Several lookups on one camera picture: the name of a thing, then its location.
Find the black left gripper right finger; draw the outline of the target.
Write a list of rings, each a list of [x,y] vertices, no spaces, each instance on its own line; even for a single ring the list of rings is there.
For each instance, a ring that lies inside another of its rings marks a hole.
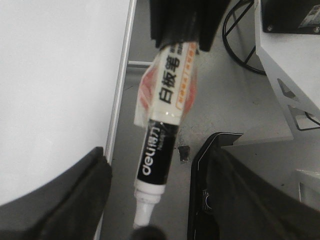
[[[269,184],[227,151],[209,152],[209,195],[221,240],[318,240],[320,212]]]

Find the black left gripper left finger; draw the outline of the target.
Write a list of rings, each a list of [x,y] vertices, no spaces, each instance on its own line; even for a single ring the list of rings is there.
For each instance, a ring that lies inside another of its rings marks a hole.
[[[102,147],[42,187],[0,207],[2,240],[92,240],[107,203],[112,167]]]

